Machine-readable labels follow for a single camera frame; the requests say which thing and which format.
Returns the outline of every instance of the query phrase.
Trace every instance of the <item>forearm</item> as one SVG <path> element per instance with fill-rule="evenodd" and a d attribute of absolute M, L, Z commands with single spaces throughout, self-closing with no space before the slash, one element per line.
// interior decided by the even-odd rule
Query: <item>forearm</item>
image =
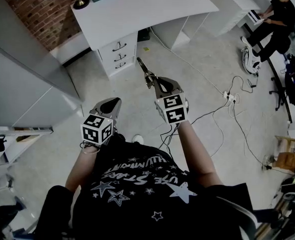
<path fill-rule="evenodd" d="M 97 159 L 97 154 L 95 153 L 97 152 L 97 148 L 90 146 L 83 150 L 78 155 L 65 184 L 65 187 L 73 193 L 79 185 L 83 186 L 87 182 L 87 179 L 93 172 L 94 164 Z"/>
<path fill-rule="evenodd" d="M 266 11 L 264 12 L 264 14 L 269 14 L 270 12 L 273 11 L 273 5 L 271 4 L 267 9 Z"/>
<path fill-rule="evenodd" d="M 211 186 L 222 184 L 219 180 L 212 159 L 195 133 L 190 122 L 182 122 L 178 128 L 184 156 L 190 173 L 196 177 L 210 176 L 209 182 L 202 182 L 204 185 Z"/>
<path fill-rule="evenodd" d="M 272 24 L 275 24 L 275 25 L 279 25 L 279 26 L 284 26 L 284 27 L 287 27 L 287 25 L 285 25 L 284 23 L 283 23 L 283 21 L 280 21 L 280 20 L 271 20 L 271 23 Z"/>

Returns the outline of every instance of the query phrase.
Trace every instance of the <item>star print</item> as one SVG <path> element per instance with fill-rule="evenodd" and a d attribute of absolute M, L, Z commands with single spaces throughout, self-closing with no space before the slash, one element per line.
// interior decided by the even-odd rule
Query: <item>star print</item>
<path fill-rule="evenodd" d="M 158 221 L 158 220 L 160 220 L 160 219 L 163 219 L 163 217 L 162 217 L 162 212 L 160 211 L 160 212 L 154 212 L 154 215 L 151 217 L 151 218 L 153 218 L 153 219 L 155 219 L 156 221 Z"/>
<path fill-rule="evenodd" d="M 103 193 L 104 193 L 105 190 L 108 190 L 108 189 L 110 189 L 110 190 L 115 189 L 114 186 L 111 186 L 111 185 L 110 185 L 111 182 L 112 182 L 112 181 L 107 182 L 107 183 L 104 183 L 104 182 L 100 181 L 100 182 L 99 182 L 99 185 L 96 186 L 96 187 L 94 187 L 94 188 L 92 188 L 91 190 L 99 190 L 99 195 L 100 195 L 100 197 L 102 197 L 102 196 L 103 196 Z"/>
<path fill-rule="evenodd" d="M 139 159 L 135 158 L 135 157 L 128 159 L 129 162 L 136 162 L 137 160 L 139 160 Z"/>
<path fill-rule="evenodd" d="M 152 193 L 155 193 L 155 192 L 153 191 L 153 188 L 146 188 L 145 193 L 148 193 L 148 195 L 151 195 Z"/>
<path fill-rule="evenodd" d="M 197 196 L 196 193 L 193 193 L 188 189 L 188 183 L 183 182 L 181 186 L 176 186 L 170 183 L 167 183 L 168 185 L 174 192 L 169 196 L 170 198 L 173 197 L 179 197 L 183 200 L 184 203 L 188 204 L 190 196 Z"/>
<path fill-rule="evenodd" d="M 122 201 L 130 200 L 127 196 L 123 195 L 123 190 L 117 193 L 111 190 L 108 190 L 108 192 L 111 194 L 111 196 L 109 197 L 107 202 L 109 203 L 109 202 L 115 201 L 119 207 L 121 207 Z"/>

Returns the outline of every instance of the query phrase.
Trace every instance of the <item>electrical outlet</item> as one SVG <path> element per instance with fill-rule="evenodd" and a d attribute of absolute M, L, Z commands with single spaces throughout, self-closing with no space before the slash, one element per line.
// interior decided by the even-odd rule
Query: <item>electrical outlet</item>
<path fill-rule="evenodd" d="M 233 95 L 228 95 L 228 92 L 225 91 L 223 94 L 224 99 L 228 99 L 229 102 L 234 102 L 236 98 Z"/>

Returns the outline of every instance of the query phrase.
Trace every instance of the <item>sleeve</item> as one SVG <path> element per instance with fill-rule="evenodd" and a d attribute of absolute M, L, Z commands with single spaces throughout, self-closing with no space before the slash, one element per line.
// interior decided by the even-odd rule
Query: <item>sleeve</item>
<path fill-rule="evenodd" d="M 253 214 L 247 185 L 245 183 L 236 186 L 213 185 L 207 190 L 217 198 L 222 212 L 228 214 L 228 217 L 238 225 L 241 239 L 254 239 L 258 220 Z"/>
<path fill-rule="evenodd" d="M 69 228 L 73 195 L 63 186 L 48 191 L 34 232 L 35 240 L 62 239 L 62 232 Z"/>

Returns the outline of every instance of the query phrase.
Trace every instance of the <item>black handle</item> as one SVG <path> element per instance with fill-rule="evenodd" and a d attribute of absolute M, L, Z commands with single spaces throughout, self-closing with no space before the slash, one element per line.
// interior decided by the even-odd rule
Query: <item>black handle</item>
<path fill-rule="evenodd" d="M 118 62 L 118 61 L 124 59 L 124 58 L 127 56 L 127 55 L 125 54 L 123 57 L 121 57 L 121 54 L 120 54 L 120 53 L 119 53 L 118 55 L 119 55 L 119 59 L 115 59 L 114 62 Z"/>
<path fill-rule="evenodd" d="M 127 44 L 125 43 L 123 46 L 121 46 L 121 42 L 117 42 L 117 43 L 118 43 L 119 48 L 118 48 L 118 49 L 113 49 L 112 52 L 116 52 L 116 51 L 122 49 L 124 46 L 127 45 Z"/>
<path fill-rule="evenodd" d="M 123 67 L 126 64 L 126 62 L 123 63 L 123 65 L 121 65 L 121 63 L 119 64 L 119 66 L 116 66 L 116 69 L 119 69 L 120 67 Z"/>

